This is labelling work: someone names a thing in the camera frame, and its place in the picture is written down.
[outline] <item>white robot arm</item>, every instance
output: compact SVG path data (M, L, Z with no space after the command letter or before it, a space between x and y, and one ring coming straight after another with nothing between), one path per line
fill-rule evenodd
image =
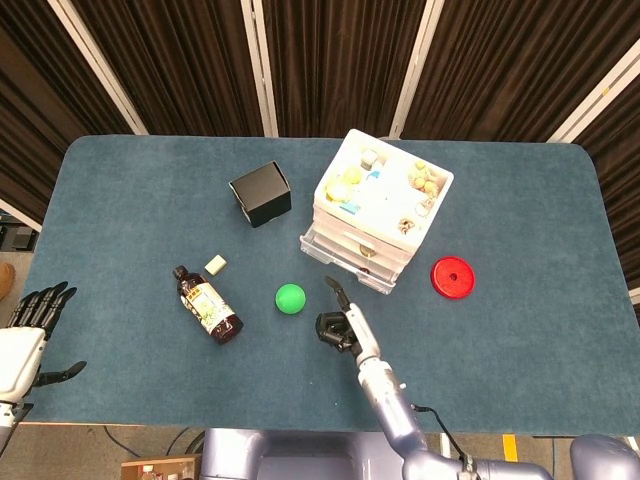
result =
M24 403L31 388L69 380L86 365L78 362L64 372L38 373L60 313L76 293L76 288L66 288L67 282L62 282L27 295L8 326L0 329L0 456L15 427L32 407Z

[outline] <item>black box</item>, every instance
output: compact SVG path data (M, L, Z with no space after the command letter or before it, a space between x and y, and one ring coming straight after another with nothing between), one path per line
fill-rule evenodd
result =
M276 162L229 182L252 227L291 210L291 189Z

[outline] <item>small white block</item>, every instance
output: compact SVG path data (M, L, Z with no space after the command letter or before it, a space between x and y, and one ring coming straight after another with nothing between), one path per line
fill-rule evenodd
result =
M378 154L373 150L366 150L360 155L360 166L365 170L371 170L376 160L378 160Z
M216 255L215 257L213 257L213 260L207 263L204 269L207 272L209 272L211 275L215 276L220 270L222 270L226 266L227 266L227 261L224 258L222 258L220 255Z

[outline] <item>red plastic disc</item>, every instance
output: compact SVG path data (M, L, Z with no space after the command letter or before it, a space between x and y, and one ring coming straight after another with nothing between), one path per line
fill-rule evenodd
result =
M460 299L473 291L476 276L462 258L443 257L431 269L431 283L440 295Z

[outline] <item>dark curtain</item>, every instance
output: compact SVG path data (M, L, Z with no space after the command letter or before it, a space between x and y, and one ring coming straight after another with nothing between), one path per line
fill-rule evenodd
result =
M239 1L73 3L150 133L262 135Z
M67 147L130 133L46 2L0 2L0 197L42 222Z
M640 77L575 143L593 158L629 289L640 287Z
M264 0L278 130L389 134L425 0Z
M637 1L447 1L401 136L544 142L639 37Z

